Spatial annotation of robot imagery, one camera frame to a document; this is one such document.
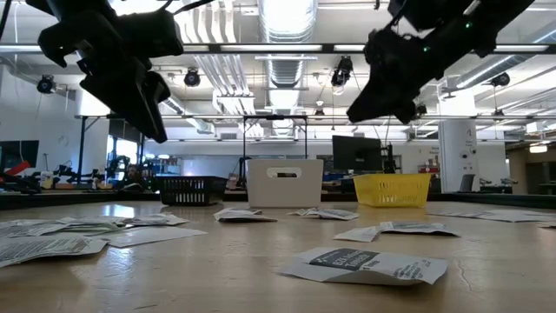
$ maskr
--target white paper packet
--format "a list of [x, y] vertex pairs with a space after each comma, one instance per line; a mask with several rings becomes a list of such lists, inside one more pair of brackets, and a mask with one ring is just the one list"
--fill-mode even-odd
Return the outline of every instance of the white paper packet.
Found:
[[82, 236], [35, 236], [0, 240], [0, 268], [46, 256], [100, 252], [106, 242]]
[[356, 228], [334, 236], [335, 240], [350, 240], [361, 243], [372, 242], [378, 234], [380, 234], [378, 226], [371, 226], [365, 228]]
[[122, 222], [134, 226], [174, 226], [182, 223], [188, 223], [189, 220], [177, 217], [172, 213], [157, 213], [149, 216], [125, 218]]
[[227, 208], [214, 214], [218, 222], [276, 222], [274, 218], [262, 215], [261, 210], [238, 210]]
[[554, 228], [556, 229], [556, 222], [544, 222], [538, 224], [540, 228]]
[[449, 230], [444, 224], [423, 222], [382, 222], [381, 232], [460, 236], [455, 231]]
[[536, 212], [522, 211], [522, 210], [493, 210], [493, 211], [487, 210], [482, 212], [441, 211], [441, 212], [432, 212], [428, 214], [434, 216], [478, 218], [478, 219], [484, 219], [489, 221], [501, 221], [501, 222], [510, 222], [510, 223], [556, 221], [556, 215], [551, 215], [551, 214], [541, 215]]
[[22, 236], [41, 236], [63, 230], [68, 225], [62, 223], [35, 223], [27, 225], [6, 226], [0, 228], [0, 239]]
[[345, 248], [315, 248], [292, 257], [279, 273], [323, 283], [433, 284], [447, 262], [420, 256]]
[[59, 223], [65, 223], [72, 226], [81, 226], [81, 225], [99, 225], [99, 224], [114, 224], [118, 226], [123, 226], [125, 223], [122, 221], [125, 220], [126, 217], [119, 217], [119, 216], [94, 216], [94, 217], [64, 217], [57, 220]]
[[441, 223], [422, 222], [382, 222], [380, 226], [356, 228], [338, 234], [336, 240], [350, 240], [362, 243], [372, 242], [380, 233], [408, 233], [408, 234], [447, 234], [459, 236], [456, 232], [448, 230]]
[[165, 240], [185, 238], [189, 236], [204, 235], [206, 232], [200, 230], [188, 230], [177, 227], [141, 227], [129, 230], [115, 231], [107, 234], [93, 236], [95, 239], [109, 241], [109, 245], [117, 248], [125, 248], [143, 243], [156, 243]]
[[301, 209], [295, 212], [290, 212], [288, 215], [295, 216], [317, 216], [326, 219], [337, 219], [342, 221], [350, 221], [359, 217], [358, 213], [353, 213], [346, 210], [333, 210], [333, 209]]

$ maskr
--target workbench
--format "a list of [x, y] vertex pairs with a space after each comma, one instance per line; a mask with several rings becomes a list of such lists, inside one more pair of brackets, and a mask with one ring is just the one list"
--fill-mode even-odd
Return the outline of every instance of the workbench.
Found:
[[[357, 203], [322, 204], [361, 214], [349, 222], [286, 216], [291, 211], [286, 209], [263, 211], [277, 223], [218, 223], [212, 216], [224, 207], [247, 206], [120, 202], [2, 211], [0, 221], [172, 212], [191, 220], [180, 227], [208, 234], [2, 268], [0, 312], [522, 313], [556, 308], [556, 230], [535, 223], [429, 216], [425, 209]], [[516, 208], [427, 205], [429, 211], [491, 209]], [[332, 240], [343, 231], [392, 220], [444, 223], [462, 237], [382, 234], [372, 243]], [[317, 283], [275, 274], [293, 254], [319, 246], [444, 258], [448, 270], [433, 286], [413, 287]]]

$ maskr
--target computer monitor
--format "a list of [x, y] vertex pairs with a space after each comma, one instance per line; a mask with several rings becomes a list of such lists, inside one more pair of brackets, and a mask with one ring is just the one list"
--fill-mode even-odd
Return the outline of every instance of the computer monitor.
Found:
[[332, 136], [335, 170], [383, 171], [381, 140]]
[[11, 169], [23, 161], [35, 168], [37, 155], [38, 140], [0, 142], [0, 170]]

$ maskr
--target ventilation duct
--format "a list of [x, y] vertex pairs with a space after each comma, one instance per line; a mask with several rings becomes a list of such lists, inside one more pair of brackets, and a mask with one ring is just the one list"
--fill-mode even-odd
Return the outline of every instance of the ventilation duct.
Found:
[[[307, 43], [311, 41], [316, 22], [317, 0], [258, 0], [261, 38], [265, 43]], [[267, 61], [268, 87], [299, 87], [303, 61]], [[270, 103], [291, 109], [299, 100], [298, 90], [271, 90]]]
[[[532, 35], [524, 38], [522, 43], [556, 43], [556, 22], [551, 22]], [[488, 79], [498, 76], [511, 68], [524, 63], [533, 55], [496, 56], [490, 61], [470, 70], [460, 77], [458, 88], [471, 88]]]

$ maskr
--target black label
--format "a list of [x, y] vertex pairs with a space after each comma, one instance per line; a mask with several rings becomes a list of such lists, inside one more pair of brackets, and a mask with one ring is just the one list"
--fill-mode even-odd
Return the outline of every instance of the black label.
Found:
[[314, 258], [309, 264], [356, 271], [378, 255], [379, 253], [371, 251], [338, 249]]

